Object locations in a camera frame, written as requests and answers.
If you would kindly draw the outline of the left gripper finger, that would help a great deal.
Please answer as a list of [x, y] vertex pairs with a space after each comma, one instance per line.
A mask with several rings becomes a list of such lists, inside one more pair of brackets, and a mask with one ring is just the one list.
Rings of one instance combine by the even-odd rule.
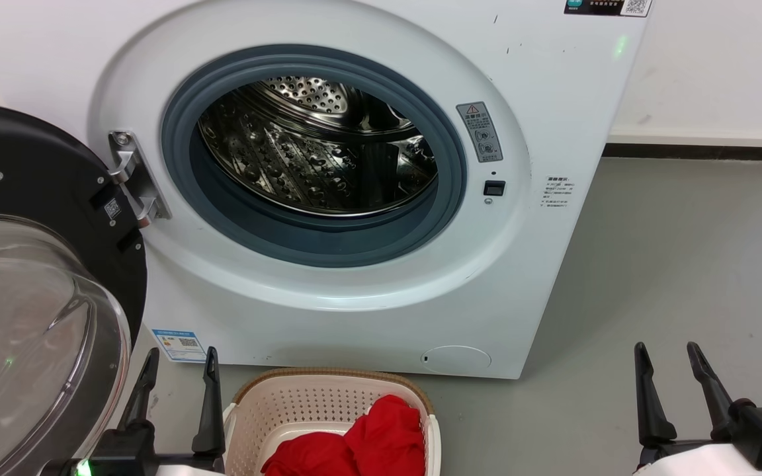
[[152, 389], [157, 382], [159, 368], [159, 350], [152, 348], [130, 393], [124, 412], [119, 419], [119, 430], [133, 430], [148, 421], [148, 405]]
[[192, 440], [194, 453], [224, 453], [225, 433], [222, 392], [220, 385], [220, 361], [218, 351], [209, 348], [203, 373], [204, 397], [198, 432]]

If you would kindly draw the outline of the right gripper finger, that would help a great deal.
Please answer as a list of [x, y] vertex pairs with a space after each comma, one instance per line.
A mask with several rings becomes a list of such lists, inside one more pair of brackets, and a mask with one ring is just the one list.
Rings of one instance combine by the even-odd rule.
[[733, 422], [728, 413], [732, 404], [731, 397], [697, 343], [687, 343], [687, 356], [693, 376], [702, 387], [712, 424], [711, 439], [731, 439]]
[[638, 441], [643, 447], [656, 447], [677, 439], [675, 426], [665, 416], [654, 385], [654, 366], [643, 342], [635, 344]]

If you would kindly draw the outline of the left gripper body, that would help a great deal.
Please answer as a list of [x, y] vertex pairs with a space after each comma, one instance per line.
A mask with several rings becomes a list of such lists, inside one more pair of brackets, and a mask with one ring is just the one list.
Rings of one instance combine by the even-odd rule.
[[157, 454], [154, 428], [107, 430], [86, 458], [54, 459], [45, 475], [224, 475], [221, 457]]

